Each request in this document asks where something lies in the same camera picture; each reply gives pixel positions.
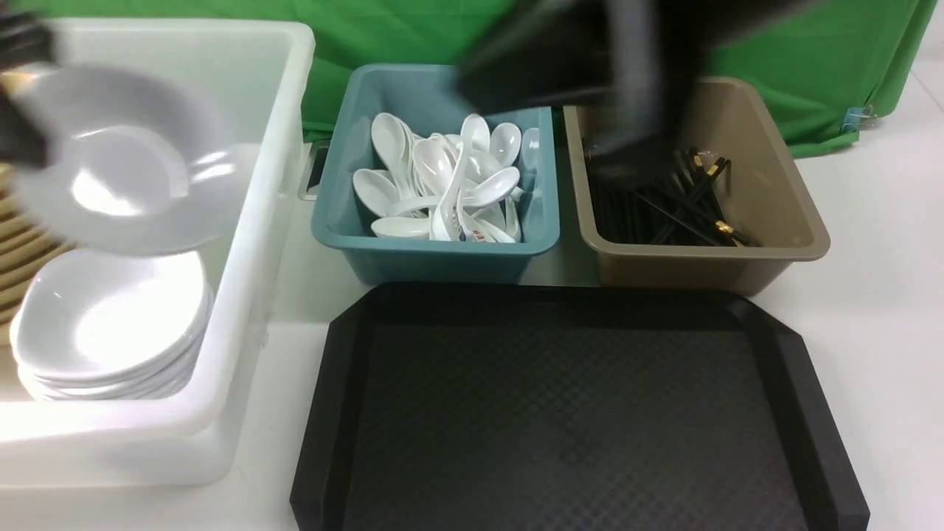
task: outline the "blue plastic bin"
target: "blue plastic bin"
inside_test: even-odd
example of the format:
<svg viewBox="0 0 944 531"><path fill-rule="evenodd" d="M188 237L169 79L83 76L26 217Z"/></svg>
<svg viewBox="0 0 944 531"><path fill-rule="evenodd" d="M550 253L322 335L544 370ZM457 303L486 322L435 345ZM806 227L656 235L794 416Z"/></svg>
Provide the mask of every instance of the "blue plastic bin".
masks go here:
<svg viewBox="0 0 944 531"><path fill-rule="evenodd" d="M522 131L540 129L538 170L521 175L520 186L527 192L518 204L521 243L380 239L370 231L376 217L357 200L352 177L360 168L384 167L370 141L371 122L389 112L424 137L458 133L472 110L452 90L453 78L450 66L373 64L355 71L347 84L314 207L312 234L325 246L343 251L363 283L516 283L531 257L554 247L561 235L549 108L485 117L492 128L512 122Z"/></svg>

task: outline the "black tray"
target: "black tray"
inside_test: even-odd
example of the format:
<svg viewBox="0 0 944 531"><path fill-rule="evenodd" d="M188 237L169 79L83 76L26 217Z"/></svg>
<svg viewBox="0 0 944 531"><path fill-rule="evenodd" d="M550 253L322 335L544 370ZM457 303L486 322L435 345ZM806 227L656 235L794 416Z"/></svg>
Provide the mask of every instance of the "black tray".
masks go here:
<svg viewBox="0 0 944 531"><path fill-rule="evenodd" d="M802 338L720 293L386 284L331 323L302 531L866 529Z"/></svg>

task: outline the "white bowl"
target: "white bowl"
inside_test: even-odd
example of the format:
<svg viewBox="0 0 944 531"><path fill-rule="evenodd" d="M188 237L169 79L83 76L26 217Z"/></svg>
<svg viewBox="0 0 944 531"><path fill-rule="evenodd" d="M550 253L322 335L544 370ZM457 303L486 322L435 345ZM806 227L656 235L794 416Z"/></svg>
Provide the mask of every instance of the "white bowl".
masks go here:
<svg viewBox="0 0 944 531"><path fill-rule="evenodd" d="M182 353L166 368L140 382L102 385L100 387L59 387L38 381L19 368L17 375L26 392L36 400L126 400L161 398L165 393L190 379L200 352L200 341Z"/></svg>
<svg viewBox="0 0 944 531"><path fill-rule="evenodd" d="M13 357L46 381L131 378L194 343L208 294L195 252L132 258L73 250L45 265L26 291L10 326Z"/></svg>
<svg viewBox="0 0 944 531"><path fill-rule="evenodd" d="M153 256L231 230L245 196L233 128L191 87L111 66L43 69L17 102L51 139L48 167L17 168L12 194L82 247Z"/></svg>
<svg viewBox="0 0 944 531"><path fill-rule="evenodd" d="M153 362L146 363L140 368L137 368L129 373L110 376L109 378L102 378L100 380L87 381L43 378L42 376L33 374L28 370L26 373L29 375L31 380L47 387L61 389L88 389L87 391L77 391L76 393L106 392L106 389L109 388L131 387L139 385L145 381L150 381L162 371L170 369L174 364L178 364L178 360L181 356L189 353L194 348L194 345L199 345L199 343L202 341L203 333L206 330L207 321L210 319L210 313L212 310L212 295L212 290L209 286L207 286L207 297L205 297L204 304L205 316L203 319L194 322L193 333L188 334L188 337L184 338L184 342L182 342L177 348L167 351L165 355L158 356ZM16 334L19 331L20 314L21 313L17 313L10 323L10 328L13 330L12 334Z"/></svg>

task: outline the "white tabletop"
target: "white tabletop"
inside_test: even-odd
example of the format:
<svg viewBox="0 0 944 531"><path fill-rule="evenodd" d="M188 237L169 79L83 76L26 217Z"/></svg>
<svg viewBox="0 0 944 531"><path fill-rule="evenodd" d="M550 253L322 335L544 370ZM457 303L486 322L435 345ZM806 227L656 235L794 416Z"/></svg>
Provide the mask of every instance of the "white tabletop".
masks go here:
<svg viewBox="0 0 944 531"><path fill-rule="evenodd" d="M944 43L934 39L898 110L877 130L846 152L799 162L833 247L818 262L791 267L756 298L806 340L871 508L871 531L944 529L938 102ZM296 530L288 495L325 323L365 292L343 256L311 238L311 208L295 205L277 309L231 474L198 488L0 491L0 528ZM568 223L573 213L564 214ZM536 261L526 282L587 283L587 258L576 232L565 231L564 244Z"/></svg>

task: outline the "stack of tan plates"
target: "stack of tan plates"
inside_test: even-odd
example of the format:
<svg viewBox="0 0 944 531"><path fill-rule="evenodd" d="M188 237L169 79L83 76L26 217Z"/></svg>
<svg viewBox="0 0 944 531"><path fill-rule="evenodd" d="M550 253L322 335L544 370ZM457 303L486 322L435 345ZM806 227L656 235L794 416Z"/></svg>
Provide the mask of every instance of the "stack of tan plates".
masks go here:
<svg viewBox="0 0 944 531"><path fill-rule="evenodd" d="M0 166L0 345L9 344L9 322L40 267L70 248L20 214L5 191L8 173Z"/></svg>

